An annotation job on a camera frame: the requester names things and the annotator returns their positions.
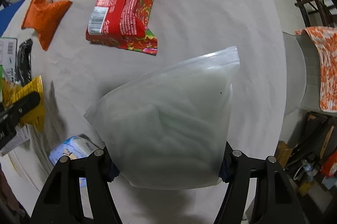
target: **black plastic package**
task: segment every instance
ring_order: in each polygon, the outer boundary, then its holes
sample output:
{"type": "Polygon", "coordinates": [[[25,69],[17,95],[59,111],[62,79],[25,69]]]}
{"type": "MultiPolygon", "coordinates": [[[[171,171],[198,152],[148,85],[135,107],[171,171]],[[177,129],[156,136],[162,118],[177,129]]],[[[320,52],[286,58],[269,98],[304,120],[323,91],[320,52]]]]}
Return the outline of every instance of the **black plastic package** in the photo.
{"type": "Polygon", "coordinates": [[[16,55],[15,80],[21,82],[21,86],[32,81],[30,68],[30,52],[33,41],[31,39],[23,42],[16,55]]]}

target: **blue tissue package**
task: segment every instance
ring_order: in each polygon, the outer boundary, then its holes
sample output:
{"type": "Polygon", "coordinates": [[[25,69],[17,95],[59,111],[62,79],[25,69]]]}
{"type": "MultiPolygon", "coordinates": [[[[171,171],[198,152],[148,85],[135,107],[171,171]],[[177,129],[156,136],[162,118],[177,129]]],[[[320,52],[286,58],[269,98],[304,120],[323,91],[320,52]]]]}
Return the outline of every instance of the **blue tissue package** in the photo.
{"type": "MultiPolygon", "coordinates": [[[[56,162],[63,155],[69,156],[70,159],[85,158],[97,149],[99,148],[89,140],[80,136],[72,136],[50,152],[49,160],[55,166],[56,162]]],[[[86,179],[80,178],[80,187],[86,186],[86,179]]]]}

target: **orange snack bag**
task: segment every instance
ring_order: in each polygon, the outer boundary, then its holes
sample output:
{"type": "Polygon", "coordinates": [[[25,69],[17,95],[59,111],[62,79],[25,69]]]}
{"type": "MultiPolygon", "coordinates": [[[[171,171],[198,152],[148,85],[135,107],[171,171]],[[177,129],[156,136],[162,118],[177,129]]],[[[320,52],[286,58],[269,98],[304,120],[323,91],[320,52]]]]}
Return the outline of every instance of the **orange snack bag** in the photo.
{"type": "Polygon", "coordinates": [[[33,28],[37,31],[43,50],[47,51],[56,28],[71,5],[69,0],[32,0],[21,29],[33,28]]]}

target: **white tablecloth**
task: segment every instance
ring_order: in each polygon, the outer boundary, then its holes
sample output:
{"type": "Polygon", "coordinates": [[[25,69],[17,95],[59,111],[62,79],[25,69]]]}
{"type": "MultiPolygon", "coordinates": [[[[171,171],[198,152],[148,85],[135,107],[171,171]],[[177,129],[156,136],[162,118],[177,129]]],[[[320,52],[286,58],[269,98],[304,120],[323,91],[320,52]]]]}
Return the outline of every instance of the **white tablecloth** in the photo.
{"type": "MultiPolygon", "coordinates": [[[[233,45],[241,66],[233,80],[228,141],[250,157],[274,154],[284,116],[286,64],[273,0],[155,0],[149,28],[158,38],[157,56],[90,44],[84,33],[96,0],[71,1],[48,51],[41,49],[33,30],[20,30],[30,0],[4,34],[19,43],[32,37],[32,74],[43,78],[43,139],[12,153],[38,189],[49,172],[41,155],[36,156],[39,145],[49,151],[70,136],[84,134],[104,146],[83,117],[91,103],[146,72],[233,45]]],[[[227,185],[147,190],[131,187],[119,176],[110,188],[124,223],[213,223],[227,185]]],[[[248,203],[254,193],[252,185],[248,203]]]]}

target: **orange and white cloth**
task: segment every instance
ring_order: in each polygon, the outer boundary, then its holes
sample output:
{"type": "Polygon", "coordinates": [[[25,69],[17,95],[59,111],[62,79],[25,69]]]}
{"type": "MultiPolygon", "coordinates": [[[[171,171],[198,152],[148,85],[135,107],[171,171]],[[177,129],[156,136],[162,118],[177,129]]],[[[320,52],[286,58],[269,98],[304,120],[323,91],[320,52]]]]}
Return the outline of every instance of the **orange and white cloth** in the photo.
{"type": "Polygon", "coordinates": [[[337,28],[314,26],[295,31],[294,34],[306,33],[315,44],[320,56],[321,110],[337,113],[337,28]]]}

